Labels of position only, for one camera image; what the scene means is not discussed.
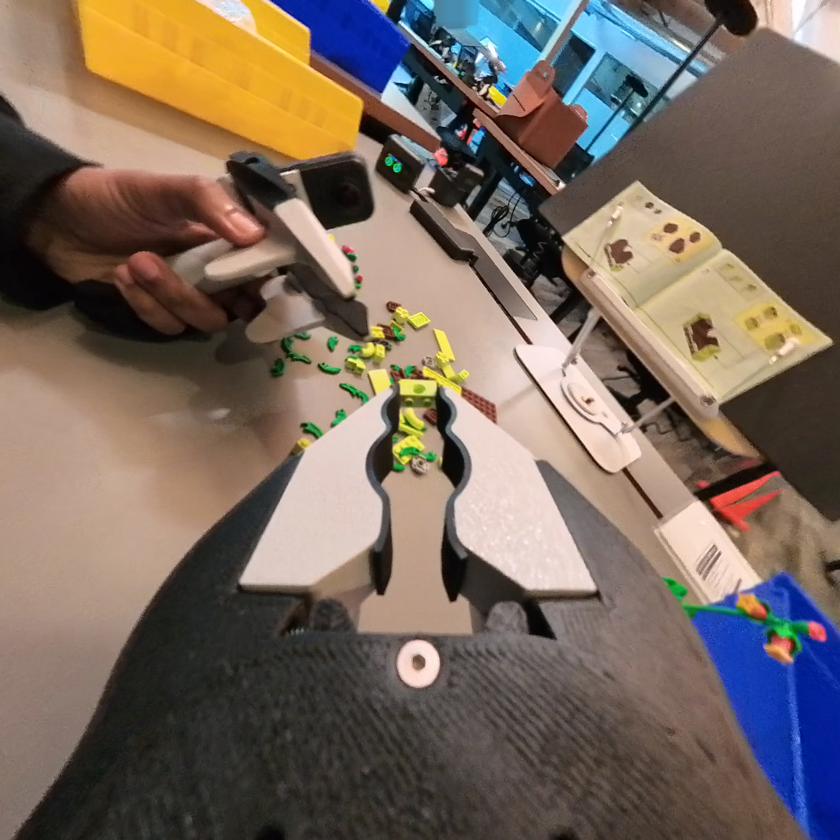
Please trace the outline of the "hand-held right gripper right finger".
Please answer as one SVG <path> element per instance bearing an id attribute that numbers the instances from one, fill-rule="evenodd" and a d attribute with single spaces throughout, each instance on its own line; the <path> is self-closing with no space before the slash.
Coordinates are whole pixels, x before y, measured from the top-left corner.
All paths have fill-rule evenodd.
<path id="1" fill-rule="evenodd" d="M 598 595 L 542 464 L 499 425 L 451 391 L 438 394 L 446 501 L 444 590 L 488 615 L 500 602 Z"/>

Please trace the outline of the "person's left hand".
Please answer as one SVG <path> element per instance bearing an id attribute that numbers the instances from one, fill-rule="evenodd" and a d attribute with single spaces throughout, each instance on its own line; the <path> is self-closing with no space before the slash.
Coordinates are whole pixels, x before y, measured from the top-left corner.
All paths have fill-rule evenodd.
<path id="1" fill-rule="evenodd" d="M 39 205 L 25 242 L 58 277 L 114 286 L 157 333 L 223 331 L 263 308 L 255 281 L 215 295 L 186 285 L 165 258 L 226 240 L 258 243 L 265 230 L 212 180 L 107 167 L 68 175 Z"/>

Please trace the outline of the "scattered green leaf pieces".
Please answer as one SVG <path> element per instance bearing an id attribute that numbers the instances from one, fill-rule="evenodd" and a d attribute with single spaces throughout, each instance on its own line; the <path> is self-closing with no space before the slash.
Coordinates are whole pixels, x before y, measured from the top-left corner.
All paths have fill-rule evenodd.
<path id="1" fill-rule="evenodd" d="M 343 370 L 345 356 L 352 344 L 357 343 L 336 334 L 315 331 L 299 332 L 279 342 L 276 357 L 269 367 L 272 379 L 284 385 L 299 385 L 303 396 L 319 394 L 326 399 L 325 408 L 305 407 L 299 411 L 299 437 L 292 454 L 302 454 L 306 447 L 339 426 L 355 410 L 373 401 L 375 396 L 362 404 L 340 388 L 344 382 L 366 385 L 366 380 L 359 380 Z"/>

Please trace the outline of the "yellow plastic bin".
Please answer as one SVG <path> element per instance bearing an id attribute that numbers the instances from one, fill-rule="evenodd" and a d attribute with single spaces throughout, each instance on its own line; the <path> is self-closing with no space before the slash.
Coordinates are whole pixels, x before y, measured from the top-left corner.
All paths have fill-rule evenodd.
<path id="1" fill-rule="evenodd" d="M 86 66 L 291 159 L 353 151 L 363 102 L 311 66 L 308 27 L 244 5 L 255 31 L 197 1 L 76 2 Z"/>

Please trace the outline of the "pile of assorted toy bricks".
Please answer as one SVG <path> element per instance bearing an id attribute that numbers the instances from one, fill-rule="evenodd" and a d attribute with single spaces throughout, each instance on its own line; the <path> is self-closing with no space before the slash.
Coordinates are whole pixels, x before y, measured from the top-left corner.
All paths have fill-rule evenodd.
<path id="1" fill-rule="evenodd" d="M 459 357 L 446 331 L 434 327 L 424 312 L 410 311 L 396 301 L 388 301 L 386 309 L 390 320 L 374 324 L 369 338 L 363 343 L 350 345 L 344 359 L 344 372 L 366 380 L 366 385 L 344 382 L 340 388 L 362 404 L 388 391 L 397 394 L 400 406 L 396 431 L 392 434 L 392 469 L 395 473 L 412 471 L 423 476 L 433 466 L 443 465 L 443 456 L 425 443 L 427 433 L 438 427 L 438 395 L 452 392 L 460 396 L 462 387 L 472 390 L 469 388 L 469 371 L 459 364 Z M 402 364 L 390 360 L 389 354 L 410 333 L 424 331 L 429 332 L 433 348 L 418 363 Z M 403 379 L 436 381 L 436 403 L 431 407 L 404 404 L 398 388 Z"/>

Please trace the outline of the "black device with green display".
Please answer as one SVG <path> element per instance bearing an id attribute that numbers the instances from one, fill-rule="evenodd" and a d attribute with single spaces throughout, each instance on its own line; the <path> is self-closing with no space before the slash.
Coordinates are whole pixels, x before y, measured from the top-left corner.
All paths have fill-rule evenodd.
<path id="1" fill-rule="evenodd" d="M 374 173 L 399 192 L 411 193 L 426 169 L 427 162 L 413 150 L 402 135 L 392 133 L 383 143 L 374 164 Z"/>

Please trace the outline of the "black flat box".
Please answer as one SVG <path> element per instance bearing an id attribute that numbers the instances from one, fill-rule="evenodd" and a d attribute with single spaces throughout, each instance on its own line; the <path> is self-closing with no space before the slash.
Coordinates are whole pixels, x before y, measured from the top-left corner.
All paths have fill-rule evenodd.
<path id="1" fill-rule="evenodd" d="M 467 232 L 449 222 L 437 204 L 414 199 L 409 213 L 447 257 L 470 266 L 476 263 L 478 259 L 476 241 Z"/>

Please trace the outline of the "small black device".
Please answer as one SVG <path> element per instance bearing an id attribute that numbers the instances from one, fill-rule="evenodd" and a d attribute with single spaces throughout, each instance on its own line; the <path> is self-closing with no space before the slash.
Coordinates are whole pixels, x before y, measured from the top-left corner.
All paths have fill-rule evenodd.
<path id="1" fill-rule="evenodd" d="M 428 185 L 430 196 L 441 207 L 462 204 L 484 180 L 484 172 L 473 164 L 460 168 L 439 166 Z"/>

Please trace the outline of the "wooden background table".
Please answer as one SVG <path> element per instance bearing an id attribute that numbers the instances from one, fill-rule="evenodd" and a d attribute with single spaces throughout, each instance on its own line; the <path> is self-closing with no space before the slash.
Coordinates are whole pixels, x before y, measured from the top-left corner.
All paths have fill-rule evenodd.
<path id="1" fill-rule="evenodd" d="M 379 93 L 314 51 L 310 66 L 362 100 L 360 132 L 364 136 L 383 144 L 396 134 L 431 154 L 440 147 L 437 133 L 395 83 L 389 81 Z"/>

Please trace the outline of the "white labelled box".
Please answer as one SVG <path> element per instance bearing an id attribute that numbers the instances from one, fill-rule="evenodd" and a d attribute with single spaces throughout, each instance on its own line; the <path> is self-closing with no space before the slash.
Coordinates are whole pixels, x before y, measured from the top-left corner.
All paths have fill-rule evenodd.
<path id="1" fill-rule="evenodd" d="M 699 500 L 663 519 L 655 534 L 702 603 L 720 602 L 762 583 L 728 531 Z"/>

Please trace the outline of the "red floor object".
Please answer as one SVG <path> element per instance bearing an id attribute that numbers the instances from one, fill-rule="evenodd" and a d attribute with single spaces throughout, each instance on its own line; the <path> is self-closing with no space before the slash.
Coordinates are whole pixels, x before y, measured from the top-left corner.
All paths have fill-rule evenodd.
<path id="1" fill-rule="evenodd" d="M 714 482 L 701 481 L 693 495 L 729 526 L 748 532 L 748 518 L 780 495 L 781 478 L 771 465 L 754 465 Z"/>

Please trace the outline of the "pink toy pot with plant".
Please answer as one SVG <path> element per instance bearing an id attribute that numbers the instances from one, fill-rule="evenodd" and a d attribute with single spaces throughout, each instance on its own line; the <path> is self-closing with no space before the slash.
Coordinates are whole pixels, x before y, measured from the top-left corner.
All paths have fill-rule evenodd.
<path id="1" fill-rule="evenodd" d="M 754 594 L 738 595 L 735 606 L 689 604 L 685 601 L 687 588 L 683 584 L 667 576 L 663 577 L 663 582 L 690 619 L 708 613 L 739 618 L 760 627 L 765 639 L 764 652 L 782 665 L 795 662 L 803 650 L 804 637 L 821 644 L 827 640 L 826 628 L 821 623 L 778 616 L 767 602 Z"/>

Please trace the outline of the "brown leather bag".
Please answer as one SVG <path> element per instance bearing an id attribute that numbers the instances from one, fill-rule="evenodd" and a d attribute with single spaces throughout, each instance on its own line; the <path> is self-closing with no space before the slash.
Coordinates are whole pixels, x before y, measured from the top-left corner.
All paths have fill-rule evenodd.
<path id="1" fill-rule="evenodd" d="M 578 104 L 565 104 L 553 86 L 554 79 L 551 64 L 539 60 L 507 95 L 497 116 L 500 129 L 551 170 L 588 128 L 586 111 Z"/>

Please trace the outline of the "open instruction booklet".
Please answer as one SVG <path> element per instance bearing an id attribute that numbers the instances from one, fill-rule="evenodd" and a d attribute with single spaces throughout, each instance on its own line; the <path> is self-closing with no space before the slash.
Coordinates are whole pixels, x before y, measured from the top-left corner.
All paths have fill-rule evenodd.
<path id="1" fill-rule="evenodd" d="M 561 237 L 607 310 L 710 409 L 833 346 L 707 227 L 641 182 Z"/>

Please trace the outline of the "dark grey partition panel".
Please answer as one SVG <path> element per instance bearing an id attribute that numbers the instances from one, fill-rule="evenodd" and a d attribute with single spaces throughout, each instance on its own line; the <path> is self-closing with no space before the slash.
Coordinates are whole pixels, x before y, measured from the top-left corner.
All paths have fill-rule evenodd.
<path id="1" fill-rule="evenodd" d="M 709 227 L 833 346 L 724 403 L 727 422 L 830 520 L 839 511 L 839 69 L 751 35 L 545 201 L 560 235 L 631 182 Z"/>

